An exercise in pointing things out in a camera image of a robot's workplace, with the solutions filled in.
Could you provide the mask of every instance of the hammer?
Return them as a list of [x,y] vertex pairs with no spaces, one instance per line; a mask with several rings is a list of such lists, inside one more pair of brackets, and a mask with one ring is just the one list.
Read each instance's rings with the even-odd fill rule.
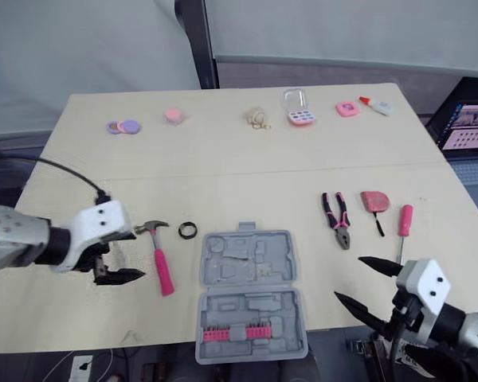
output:
[[159,282],[161,284],[161,294],[167,296],[174,293],[174,283],[170,277],[170,270],[168,269],[167,258],[165,253],[159,247],[158,239],[156,237],[156,230],[158,227],[170,227],[168,223],[159,220],[146,221],[143,225],[135,227],[136,235],[149,231],[151,233],[152,243],[154,244],[154,261],[156,263],[156,271],[158,272]]

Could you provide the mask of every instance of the computer screen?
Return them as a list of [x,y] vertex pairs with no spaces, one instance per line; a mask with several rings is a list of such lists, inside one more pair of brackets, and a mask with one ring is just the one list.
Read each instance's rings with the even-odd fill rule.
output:
[[437,145],[444,154],[478,154],[478,101],[459,102]]

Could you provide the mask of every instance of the table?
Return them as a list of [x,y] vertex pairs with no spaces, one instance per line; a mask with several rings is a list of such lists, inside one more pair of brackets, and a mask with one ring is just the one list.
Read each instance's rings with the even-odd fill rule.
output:
[[[193,341],[202,237],[232,231],[240,221],[258,229],[287,229],[296,249],[307,329],[357,325],[333,290],[354,296],[388,318],[395,293],[388,279],[359,262],[361,255],[395,259],[399,208],[414,206],[406,259],[433,257],[452,283],[449,302],[478,311],[478,211],[394,84],[305,88],[317,122],[288,124],[282,88],[196,92],[73,95],[43,156],[98,182],[122,201],[133,224],[160,219],[159,237],[175,294],[161,297],[148,236],[120,243],[127,265],[147,272],[123,286],[94,286],[92,275],[54,274],[46,267],[0,272],[0,353],[98,349]],[[334,105],[372,96],[390,101],[384,117],[361,107],[344,119]],[[262,106],[272,129],[256,131],[242,114]],[[178,127],[162,121],[166,107],[184,110]],[[104,124],[134,118],[138,135],[110,135]],[[374,218],[359,193],[381,190],[392,207]],[[351,249],[335,241],[320,206],[322,192],[342,192],[352,226]],[[61,224],[92,203],[81,181],[37,165],[18,202],[21,212]],[[181,240],[177,226],[199,227]],[[105,256],[115,269],[116,253]]]

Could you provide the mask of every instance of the pink hammer handle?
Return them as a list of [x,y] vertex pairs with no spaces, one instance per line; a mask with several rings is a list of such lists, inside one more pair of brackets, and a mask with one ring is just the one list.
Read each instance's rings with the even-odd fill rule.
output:
[[400,226],[398,227],[398,235],[409,236],[409,229],[413,221],[413,206],[404,205],[400,215]]
[[156,249],[154,251],[154,260],[156,262],[156,270],[158,271],[159,283],[161,284],[161,294],[167,296],[174,293],[174,283],[170,277],[167,258],[162,249]]

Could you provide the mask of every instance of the pink sponge brush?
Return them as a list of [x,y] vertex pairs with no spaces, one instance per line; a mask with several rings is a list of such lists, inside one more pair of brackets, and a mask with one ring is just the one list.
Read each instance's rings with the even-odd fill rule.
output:
[[390,199],[385,193],[379,191],[363,191],[361,193],[361,199],[363,200],[365,209],[374,214],[377,230],[381,236],[384,237],[384,231],[382,230],[379,220],[377,220],[377,212],[386,211],[390,207]]

